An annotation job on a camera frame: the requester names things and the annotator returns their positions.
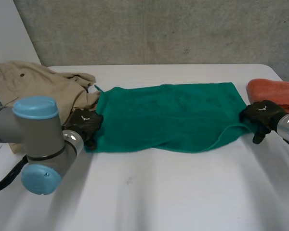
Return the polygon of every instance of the towel fold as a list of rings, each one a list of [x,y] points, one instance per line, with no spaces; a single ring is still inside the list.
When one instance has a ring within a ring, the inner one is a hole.
[[[232,83],[99,90],[96,112],[104,121],[95,137],[95,152],[155,147],[198,153],[251,131],[239,121],[246,105]]]
[[[289,82],[253,79],[248,83],[247,91],[251,103],[270,100],[289,113]]]

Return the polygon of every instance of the black cable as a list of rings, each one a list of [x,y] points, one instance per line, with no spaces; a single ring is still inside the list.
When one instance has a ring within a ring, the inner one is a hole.
[[[13,169],[6,175],[6,177],[0,181],[0,191],[9,186],[13,182],[13,180],[17,177],[17,175],[21,172],[21,170],[27,163],[28,159],[27,156],[25,155],[23,159],[19,161],[18,164],[15,165],[15,167],[13,167]]]

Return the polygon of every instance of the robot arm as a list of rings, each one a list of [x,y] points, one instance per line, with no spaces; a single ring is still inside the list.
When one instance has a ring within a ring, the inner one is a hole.
[[[260,143],[273,130],[289,144],[289,114],[274,102],[265,100],[253,103],[239,117],[241,122],[248,120],[258,126],[254,143]]]
[[[50,194],[84,143],[92,146],[93,135],[102,121],[95,112],[76,109],[62,129],[52,98],[24,98],[13,108],[0,107],[0,142],[23,144],[29,165],[22,172],[22,184],[32,193]]]

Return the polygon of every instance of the teal towel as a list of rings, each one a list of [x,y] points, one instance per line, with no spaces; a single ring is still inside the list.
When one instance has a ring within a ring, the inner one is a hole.
[[[96,112],[104,121],[95,152],[151,147],[198,153],[251,131],[239,122],[246,105],[232,83],[161,85],[101,91]]]

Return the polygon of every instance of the light blue joint cap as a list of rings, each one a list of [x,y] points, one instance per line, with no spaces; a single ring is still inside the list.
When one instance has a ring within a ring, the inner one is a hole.
[[[61,183],[61,176],[54,169],[45,165],[28,165],[23,170],[21,182],[34,194],[51,194]]]
[[[50,119],[58,115],[56,101],[47,96],[32,96],[14,103],[15,115],[26,119]]]

